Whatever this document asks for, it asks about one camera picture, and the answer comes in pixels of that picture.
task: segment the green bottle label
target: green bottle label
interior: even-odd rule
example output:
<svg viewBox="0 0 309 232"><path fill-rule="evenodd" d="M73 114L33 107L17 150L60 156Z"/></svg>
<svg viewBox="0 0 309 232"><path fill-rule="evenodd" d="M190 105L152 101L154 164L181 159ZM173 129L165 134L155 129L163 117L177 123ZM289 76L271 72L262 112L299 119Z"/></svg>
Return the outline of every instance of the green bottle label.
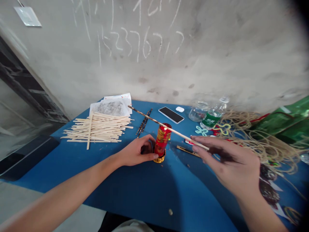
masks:
<svg viewBox="0 0 309 232"><path fill-rule="evenodd" d="M219 117L215 117L207 113L202 123L207 127L213 128L216 125L216 123L219 121L219 119L220 119Z"/></svg>

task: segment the smartphone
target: smartphone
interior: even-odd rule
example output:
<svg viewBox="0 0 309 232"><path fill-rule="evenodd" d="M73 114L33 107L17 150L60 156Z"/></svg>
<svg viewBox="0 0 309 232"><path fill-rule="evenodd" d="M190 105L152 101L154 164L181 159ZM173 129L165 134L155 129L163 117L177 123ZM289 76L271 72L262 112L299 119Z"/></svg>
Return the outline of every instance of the smartphone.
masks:
<svg viewBox="0 0 309 232"><path fill-rule="evenodd" d="M165 117L167 117L170 120L172 120L173 122L175 122L176 124L178 124L182 120L184 120L184 117L180 116L179 114L175 113L174 111L172 111L171 109L169 109L167 107L163 107L163 108L159 109L159 112L161 114L163 114Z"/></svg>

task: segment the dark cloth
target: dark cloth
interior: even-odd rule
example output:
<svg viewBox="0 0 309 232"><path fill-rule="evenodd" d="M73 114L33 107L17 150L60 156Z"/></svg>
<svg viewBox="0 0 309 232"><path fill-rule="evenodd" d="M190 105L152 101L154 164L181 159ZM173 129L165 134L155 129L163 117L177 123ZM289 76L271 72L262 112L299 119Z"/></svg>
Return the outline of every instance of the dark cloth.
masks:
<svg viewBox="0 0 309 232"><path fill-rule="evenodd" d="M98 232L112 232L117 226L131 219L132 218L106 212ZM147 223L147 225L155 232L176 232L176 230L166 229L149 223Z"/></svg>

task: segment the gray floor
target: gray floor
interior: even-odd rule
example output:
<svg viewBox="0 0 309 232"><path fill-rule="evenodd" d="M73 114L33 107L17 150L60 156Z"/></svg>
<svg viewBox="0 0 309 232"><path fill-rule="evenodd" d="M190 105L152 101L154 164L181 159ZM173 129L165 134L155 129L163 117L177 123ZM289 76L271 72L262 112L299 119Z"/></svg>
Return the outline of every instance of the gray floor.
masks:
<svg viewBox="0 0 309 232"><path fill-rule="evenodd" d="M0 134L0 160L20 148L39 134L50 135L63 124L42 122L36 128L29 128L17 136ZM42 193L0 181L0 224L42 196ZM77 211L55 231L98 231L105 211L81 205Z"/></svg>
<svg viewBox="0 0 309 232"><path fill-rule="evenodd" d="M0 181L0 224L42 196L42 193ZM81 205L55 231L98 231L105 211Z"/></svg>

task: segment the chalk writing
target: chalk writing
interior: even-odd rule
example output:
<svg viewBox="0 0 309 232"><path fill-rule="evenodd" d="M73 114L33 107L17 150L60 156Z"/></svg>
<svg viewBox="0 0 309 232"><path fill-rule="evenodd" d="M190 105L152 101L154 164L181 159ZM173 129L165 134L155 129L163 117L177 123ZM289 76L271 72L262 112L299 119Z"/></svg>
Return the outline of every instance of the chalk writing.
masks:
<svg viewBox="0 0 309 232"><path fill-rule="evenodd" d="M145 55L145 44L146 44L146 39L147 39L147 35L148 35L149 28L150 28L150 26L148 26L148 28L147 28L147 30L146 30L146 33L145 33L145 37L144 37L143 55L144 55L145 58L147 58L148 55L149 55L149 54L147 54L147 56Z"/></svg>
<svg viewBox="0 0 309 232"><path fill-rule="evenodd" d="M179 48L181 47L181 45L182 45L182 43L183 43L183 40L184 40L184 36L183 36L183 33L182 33L182 32L176 31L176 33L178 33L179 35L181 35L181 36L183 37L183 39L181 40L181 43L180 43L179 47L177 48L175 54L178 52L178 50L179 50Z"/></svg>
<svg viewBox="0 0 309 232"><path fill-rule="evenodd" d="M112 26L110 30L113 30L113 24L114 24L114 0L112 0Z"/></svg>
<svg viewBox="0 0 309 232"><path fill-rule="evenodd" d="M135 33L138 35L138 49L137 49L137 62L138 62L138 58L139 58L139 47L140 47L140 41L141 41L141 38L139 36L139 33L137 31L130 31L131 33Z"/></svg>
<svg viewBox="0 0 309 232"><path fill-rule="evenodd" d="M148 16L152 16L153 14L155 14L158 11L158 7L156 7L156 9L154 9L152 12L149 13L150 7L152 5L154 0L150 1L149 7L148 7Z"/></svg>
<svg viewBox="0 0 309 232"><path fill-rule="evenodd" d="M148 54L147 54L147 57L150 55L150 52L151 52L151 46L150 46L150 43L148 42L148 40L146 41L146 44L148 44L149 46L149 51L148 51Z"/></svg>
<svg viewBox="0 0 309 232"><path fill-rule="evenodd" d="M86 21L86 15L85 15L85 11L84 11L83 2L80 0L80 3L81 3L81 9L82 9L83 15L84 15L84 20L85 20L85 25L86 25L86 31L87 31L87 34L88 34L89 41L91 42L90 35L89 35L89 31L88 31L88 25L87 25L87 21Z"/></svg>
<svg viewBox="0 0 309 232"><path fill-rule="evenodd" d="M75 23L75 26L77 27L77 22L76 22L76 18L75 18L75 11L74 11L74 7L73 7L73 17L74 17L74 23Z"/></svg>
<svg viewBox="0 0 309 232"><path fill-rule="evenodd" d="M168 51L168 48L170 47L170 42L168 42L167 44L167 48L166 48L166 52L165 52L165 55L167 54L167 51Z"/></svg>
<svg viewBox="0 0 309 232"><path fill-rule="evenodd" d="M181 3L181 0L179 0L178 7L177 7L177 10L176 10L176 14L175 14L175 16L174 16L174 18L173 18L173 21L172 21L172 23L171 23L171 25L170 25L170 28L172 27L172 25L173 25L173 23L174 23L174 21L175 21L175 18L176 18L176 16L177 16L177 13L178 13L178 10L179 10L180 3Z"/></svg>
<svg viewBox="0 0 309 232"><path fill-rule="evenodd" d="M89 23L91 24L91 12L90 12L90 1L88 0L88 7L89 7Z"/></svg>
<svg viewBox="0 0 309 232"><path fill-rule="evenodd" d="M80 1L79 3L78 3L78 5L77 5L77 7L76 7L76 10L75 10L75 13L77 13L77 11L79 10L79 8L81 7L81 4L82 4L83 2L82 1Z"/></svg>
<svg viewBox="0 0 309 232"><path fill-rule="evenodd" d="M111 34L116 34L117 35L117 40L116 40L116 48L118 49L118 50L123 50L122 48L120 48L120 47L118 47L118 40L119 40L119 33L117 33L117 32L110 32Z"/></svg>
<svg viewBox="0 0 309 232"><path fill-rule="evenodd" d="M121 28L122 30L124 30L125 32L126 32L126 42L130 45L130 52L129 52L129 54L128 54L128 56L130 56L131 55L131 52L132 52L132 45L130 44L130 42L128 41L128 32L127 32L127 30L125 29L125 28Z"/></svg>
<svg viewBox="0 0 309 232"><path fill-rule="evenodd" d="M159 48L159 53L158 53L158 58L160 56L160 52L161 52L161 48L162 48L162 43L163 43L163 39L162 39L162 35L160 35L159 33L153 33L154 36L158 36L161 39L161 43L160 43L160 48Z"/></svg>
<svg viewBox="0 0 309 232"><path fill-rule="evenodd" d="M97 31L97 35L98 35L98 43L99 43L99 61L100 61L100 67L102 66L101 63L101 47L100 47L100 38L99 38L99 32Z"/></svg>
<svg viewBox="0 0 309 232"><path fill-rule="evenodd" d="M106 43L104 42L104 38L105 38L105 36L104 36L103 26L102 26L102 40L103 40L105 47L107 47L107 49L109 50L109 57L110 57L112 55L112 50L106 45Z"/></svg>
<svg viewBox="0 0 309 232"><path fill-rule="evenodd" d="M98 2L96 2L96 8L94 9L94 14L97 15L97 10L98 10Z"/></svg>
<svg viewBox="0 0 309 232"><path fill-rule="evenodd" d="M142 0L138 0L138 2L136 3L135 7L133 8L133 12L136 10L137 6L139 6L139 25L141 25L141 18L142 18Z"/></svg>

